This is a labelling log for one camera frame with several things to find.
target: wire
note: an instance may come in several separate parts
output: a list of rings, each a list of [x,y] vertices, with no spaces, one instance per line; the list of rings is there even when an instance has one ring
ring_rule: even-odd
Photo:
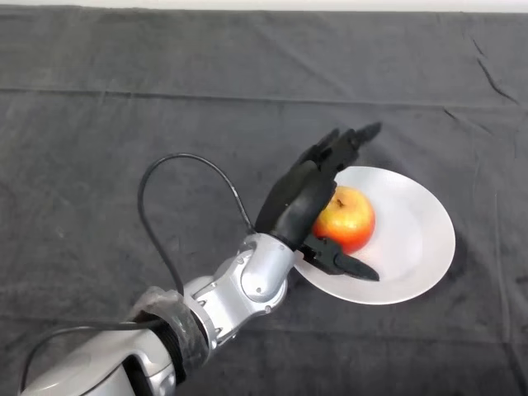
[[[152,173],[156,170],[157,167],[159,167],[162,163],[168,161],[169,159],[177,159],[177,158],[190,158],[195,159],[196,161],[200,161],[201,163],[204,163],[205,165],[212,167],[221,177],[224,179],[224,182],[229,186],[231,189],[231,192],[233,192],[233,196],[235,201],[237,202],[238,210],[240,211],[240,214],[242,215],[243,221],[246,224],[247,231],[249,233],[253,232],[253,224],[251,220],[249,219],[248,213],[246,212],[244,205],[242,203],[242,200],[240,199],[240,196],[238,195],[237,189],[234,187],[233,183],[229,180],[229,178],[226,176],[226,174],[216,165],[214,165],[211,161],[202,158],[195,154],[190,153],[172,153],[165,155],[164,157],[161,157],[151,163],[147,170],[145,171],[143,177],[141,178],[141,182],[139,183],[138,188],[138,213],[139,218],[141,219],[141,223],[143,224],[145,231],[147,232],[148,237],[152,241],[154,247],[158,251],[159,255],[163,259],[163,262],[167,266],[168,270],[171,272],[171,276],[174,280],[174,283],[176,284],[176,290],[178,293],[183,295],[183,282],[182,279],[177,271],[176,266],[170,259],[170,257],[167,255],[167,252],[163,248],[162,244],[159,242],[158,237],[152,230],[152,227],[147,220],[147,216],[145,214],[145,208],[144,208],[144,193],[145,193],[145,187],[147,186],[147,183],[149,181],[149,178],[152,176]]]
[[[171,272],[172,278],[174,280],[174,283],[176,284],[176,289],[178,293],[183,295],[183,282],[178,274],[178,271],[176,269],[176,266],[172,263],[171,259],[165,252],[165,249],[163,249],[162,244],[159,242],[158,237],[156,237],[156,234],[152,230],[152,227],[147,220],[147,216],[145,214],[145,208],[144,208],[144,193],[145,193],[145,187],[147,186],[147,183],[149,182],[149,178],[152,176],[152,173],[156,170],[157,167],[159,167],[162,163],[168,161],[169,159],[176,159],[176,158],[190,158],[195,159],[196,161],[200,161],[201,163],[204,163],[205,165],[212,167],[221,177],[224,179],[224,182],[229,186],[231,189],[231,192],[233,192],[233,196],[235,201],[237,202],[238,210],[240,211],[240,214],[243,217],[243,221],[246,224],[247,231],[249,233],[253,232],[253,224],[251,220],[249,219],[248,213],[246,212],[246,209],[244,208],[244,205],[242,203],[242,200],[240,199],[240,196],[238,195],[237,189],[234,187],[233,183],[229,180],[229,178],[226,176],[226,174],[216,165],[214,165],[211,161],[202,158],[195,154],[190,153],[173,153],[168,154],[164,157],[161,157],[151,163],[147,170],[145,171],[143,177],[141,177],[141,181],[139,182],[139,188],[138,188],[138,213],[139,218],[141,219],[141,223],[143,224],[145,231],[147,232],[148,237],[152,241],[153,245],[156,247],[156,250],[158,251],[159,255],[163,259],[163,262],[167,266],[168,270]],[[64,327],[64,328],[57,328],[55,330],[50,330],[46,334],[44,334],[39,341],[35,343],[35,345],[31,348],[30,352],[27,354],[26,359],[24,360],[23,366],[22,366],[22,372],[20,375],[20,380],[18,384],[18,395],[20,396],[24,389],[26,388],[26,382],[27,382],[27,376],[29,373],[30,365],[32,360],[35,358],[36,352],[41,349],[41,347],[46,344],[51,338],[55,338],[57,336],[63,335],[63,334],[69,334],[72,332],[102,332],[102,331],[130,331],[130,330],[142,330],[145,328],[152,328],[159,324],[162,324],[162,320],[153,320],[149,322],[144,323],[93,323],[93,322],[84,322],[79,323],[77,326],[74,327]]]
[[[163,320],[151,320],[143,323],[98,323],[98,322],[82,322],[74,327],[56,328],[48,331],[35,345],[31,348],[24,360],[20,379],[18,382],[18,395],[20,396],[26,388],[27,375],[30,370],[31,361],[35,357],[36,352],[46,344],[51,338],[69,334],[71,332],[103,332],[103,331],[130,331],[130,330],[144,330],[145,328],[153,328],[163,324]]]

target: apple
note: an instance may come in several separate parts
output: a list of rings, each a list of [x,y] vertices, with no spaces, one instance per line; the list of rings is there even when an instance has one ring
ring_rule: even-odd
[[[350,254],[369,242],[374,226],[375,213],[368,198],[354,188],[337,186],[313,225],[313,235],[333,239]]]

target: robotic arm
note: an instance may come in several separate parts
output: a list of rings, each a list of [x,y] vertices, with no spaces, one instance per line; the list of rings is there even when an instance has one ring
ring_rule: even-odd
[[[311,228],[332,198],[338,172],[352,165],[360,146],[381,125],[344,134],[334,130],[304,152],[273,186],[255,233],[212,276],[174,290],[149,290],[133,310],[152,328],[101,332],[37,378],[23,396],[173,396],[251,318],[269,314],[284,300],[287,276],[304,259],[329,274],[377,281],[374,270],[345,256]]]

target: white plate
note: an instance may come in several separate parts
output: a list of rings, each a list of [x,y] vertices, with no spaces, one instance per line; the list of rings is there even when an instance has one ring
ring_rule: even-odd
[[[377,270],[379,282],[327,275],[299,260],[295,268],[319,289],[361,304],[394,304],[434,286],[455,254],[455,231],[440,201],[414,180],[376,167],[348,167],[339,186],[368,196],[376,225],[372,239],[353,257]]]

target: dark gray cloth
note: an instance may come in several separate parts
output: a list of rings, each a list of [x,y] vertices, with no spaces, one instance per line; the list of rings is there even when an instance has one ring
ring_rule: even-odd
[[[255,219],[307,145],[381,120],[360,163],[445,205],[447,276],[379,307],[300,281],[181,394],[526,395],[526,37],[513,15],[0,8],[1,393],[44,329],[123,318],[172,286],[135,211],[151,160],[206,156]],[[160,169],[146,206],[185,280],[243,236],[200,164]],[[57,339],[33,373],[77,341]]]

